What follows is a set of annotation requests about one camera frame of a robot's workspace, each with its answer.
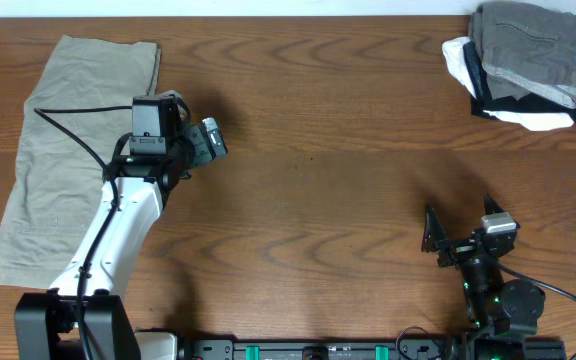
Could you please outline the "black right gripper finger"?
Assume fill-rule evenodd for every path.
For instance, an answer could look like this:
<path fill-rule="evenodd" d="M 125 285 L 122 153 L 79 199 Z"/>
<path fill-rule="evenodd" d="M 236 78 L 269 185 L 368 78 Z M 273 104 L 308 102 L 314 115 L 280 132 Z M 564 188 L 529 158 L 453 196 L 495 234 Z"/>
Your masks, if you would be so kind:
<path fill-rule="evenodd" d="M 493 199 L 490 194 L 483 197 L 485 215 L 494 215 L 504 213 L 505 210 Z"/>
<path fill-rule="evenodd" d="M 421 250 L 430 253 L 443 249 L 447 242 L 447 236 L 442 227 L 438 215 L 432 205 L 428 203 L 425 208 L 425 225 Z"/>

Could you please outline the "grey shorts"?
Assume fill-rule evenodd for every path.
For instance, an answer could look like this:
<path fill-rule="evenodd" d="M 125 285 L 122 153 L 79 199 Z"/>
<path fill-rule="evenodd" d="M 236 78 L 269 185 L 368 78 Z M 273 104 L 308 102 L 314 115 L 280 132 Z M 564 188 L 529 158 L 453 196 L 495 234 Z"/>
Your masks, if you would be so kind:
<path fill-rule="evenodd" d="M 475 44 L 494 99 L 534 94 L 576 108 L 576 16 L 532 4 L 492 1 L 472 13 Z"/>

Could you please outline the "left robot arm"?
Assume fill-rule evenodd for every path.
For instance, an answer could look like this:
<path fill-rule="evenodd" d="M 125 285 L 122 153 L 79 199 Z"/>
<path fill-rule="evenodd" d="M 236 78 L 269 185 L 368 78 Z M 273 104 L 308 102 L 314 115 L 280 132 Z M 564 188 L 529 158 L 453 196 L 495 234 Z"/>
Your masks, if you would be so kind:
<path fill-rule="evenodd" d="M 150 228 L 192 168 L 227 154 L 213 118 L 135 125 L 106 164 L 102 199 L 84 239 L 44 293 L 26 293 L 15 309 L 23 359 L 177 359 L 169 330 L 135 331 L 123 305 L 129 278 Z"/>

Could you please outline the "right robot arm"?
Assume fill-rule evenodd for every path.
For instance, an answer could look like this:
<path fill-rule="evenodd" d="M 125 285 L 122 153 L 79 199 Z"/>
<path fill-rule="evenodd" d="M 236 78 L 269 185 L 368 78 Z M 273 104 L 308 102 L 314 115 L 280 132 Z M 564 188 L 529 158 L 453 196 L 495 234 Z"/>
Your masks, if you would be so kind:
<path fill-rule="evenodd" d="M 467 316 L 475 324 L 448 342 L 444 357 L 527 360 L 527 339 L 537 333 L 545 293 L 528 280 L 503 279 L 499 259 L 514 249 L 520 224 L 489 195 L 484 211 L 468 237 L 451 239 L 434 208 L 425 209 L 421 250 L 461 273 Z"/>

